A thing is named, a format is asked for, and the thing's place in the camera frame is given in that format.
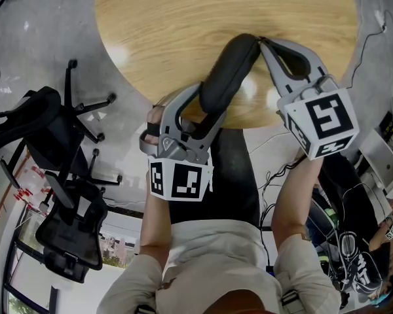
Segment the round table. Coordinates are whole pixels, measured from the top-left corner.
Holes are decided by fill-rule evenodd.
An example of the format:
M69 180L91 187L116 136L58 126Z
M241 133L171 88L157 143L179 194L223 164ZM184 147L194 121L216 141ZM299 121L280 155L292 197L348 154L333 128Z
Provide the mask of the round table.
M240 33L287 39L317 53L340 79L354 51L354 0L96 0L96 19L111 59L153 103L204 80L224 46ZM275 124L278 93L259 57L231 103L226 128ZM199 121L198 101L186 117Z

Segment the wooden table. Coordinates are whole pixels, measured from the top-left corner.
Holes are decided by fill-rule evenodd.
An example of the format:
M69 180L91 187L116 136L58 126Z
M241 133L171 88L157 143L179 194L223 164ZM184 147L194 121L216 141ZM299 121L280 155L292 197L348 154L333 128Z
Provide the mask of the wooden table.
M354 0L96 0L96 19L119 71L153 103L204 80L239 33L305 45L340 79L357 32ZM225 127L279 122L278 98L259 58L229 107ZM197 102L189 105L187 116L202 117Z

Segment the hand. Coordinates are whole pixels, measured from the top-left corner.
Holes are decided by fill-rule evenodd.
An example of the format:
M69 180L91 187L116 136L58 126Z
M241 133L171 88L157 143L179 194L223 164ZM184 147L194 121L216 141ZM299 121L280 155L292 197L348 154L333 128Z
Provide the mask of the hand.
M162 121L163 112L163 106L154 106L153 109L151 109L151 111L149 111L147 114L147 122L159 124ZM144 141L150 144L157 145L157 143L159 142L159 138L157 136L147 134L144 137Z

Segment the gray floor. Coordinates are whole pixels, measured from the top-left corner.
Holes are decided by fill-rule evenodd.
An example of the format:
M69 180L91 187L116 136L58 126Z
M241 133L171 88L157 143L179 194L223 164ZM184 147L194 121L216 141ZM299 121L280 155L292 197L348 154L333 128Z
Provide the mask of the gray floor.
M381 8L380 0L356 2L358 19L364 22L357 50L342 80L343 86L350 86L365 36L379 30L374 10ZM383 0L383 9L393 14L393 0ZM363 63L350 90L361 127L357 144L390 109L393 92L393 23L390 18L387 24L385 34L368 40ZM94 132L104 131L107 136L106 141L99 144L97 176L108 178L123 174L121 188L109 189L107 196L124 205L128 201L142 201L146 159L138 150L137 138L151 104L129 85L107 55L96 27L94 0L7 0L0 8L0 111L11 108L30 89L48 85L63 92L65 68L71 58L79 60L73 72L75 103L103 100L109 92L118 95L118 100L102 111L107 114L103 119L98 114L84 117ZM276 133L285 131L282 126L245 131L248 148L255 150ZM92 143L85 141L87 156L91 155L92 147ZM267 171L274 173L283 163L292 160L296 151L297 143L290 135L274 138L256 149L251 157L259 185L265 182ZM271 202L278 191L271 188L267 192ZM134 204L128 206L135 207L142 208Z

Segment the white t-shirt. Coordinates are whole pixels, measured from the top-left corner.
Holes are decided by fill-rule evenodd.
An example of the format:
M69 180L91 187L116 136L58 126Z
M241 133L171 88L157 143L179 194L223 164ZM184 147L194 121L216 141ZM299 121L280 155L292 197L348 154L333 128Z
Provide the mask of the white t-shirt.
M203 314L233 290L257 294L265 310L283 313L281 297L296 290L307 313L338 313L339 292L322 272L311 242L301 235L281 245L265 271L259 230L237 220L196 220L172 225L172 249L163 274L160 264L138 255L103 297L98 314L133 314L147 304L160 314Z

